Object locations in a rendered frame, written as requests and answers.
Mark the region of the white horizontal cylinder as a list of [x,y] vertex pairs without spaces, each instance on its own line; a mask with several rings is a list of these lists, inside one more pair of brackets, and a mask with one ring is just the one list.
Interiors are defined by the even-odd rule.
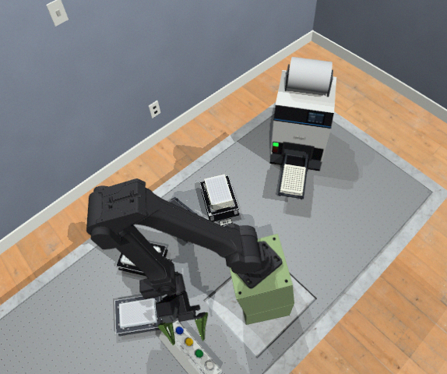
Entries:
[[328,93],[333,62],[291,57],[287,88]]

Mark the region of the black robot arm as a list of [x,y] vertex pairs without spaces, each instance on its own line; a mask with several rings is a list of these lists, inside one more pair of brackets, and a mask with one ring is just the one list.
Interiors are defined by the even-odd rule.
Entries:
[[160,198],[138,178],[109,187],[97,186],[89,195],[86,232],[100,248],[116,248],[146,275],[139,281],[144,299],[173,294],[156,304],[164,323],[173,323],[177,313],[190,309],[187,292],[176,295],[185,290],[183,276],[135,224],[216,252],[251,289],[283,263],[266,242],[258,242],[254,227],[235,223],[221,226]]

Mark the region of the white control panel with buttons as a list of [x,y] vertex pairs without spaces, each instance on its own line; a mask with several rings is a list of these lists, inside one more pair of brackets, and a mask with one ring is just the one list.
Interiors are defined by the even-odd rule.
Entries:
[[221,374],[221,368],[178,321],[173,323],[175,345],[162,332],[160,340],[188,374]]

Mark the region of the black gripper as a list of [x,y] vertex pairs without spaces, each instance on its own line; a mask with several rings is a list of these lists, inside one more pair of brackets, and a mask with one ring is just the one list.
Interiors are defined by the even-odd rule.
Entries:
[[[199,305],[191,306],[191,308],[187,312],[177,313],[176,319],[178,318],[179,322],[194,319],[196,326],[198,328],[200,337],[202,338],[202,341],[204,341],[208,312],[201,312],[196,316],[195,315],[196,310],[197,311],[200,310]],[[202,322],[203,322],[203,331],[202,331]],[[166,337],[169,339],[169,341],[172,343],[172,345],[175,345],[173,323],[164,323],[163,320],[161,320],[160,324],[158,325],[158,328],[166,335]],[[168,332],[167,328],[169,329],[170,333]]]

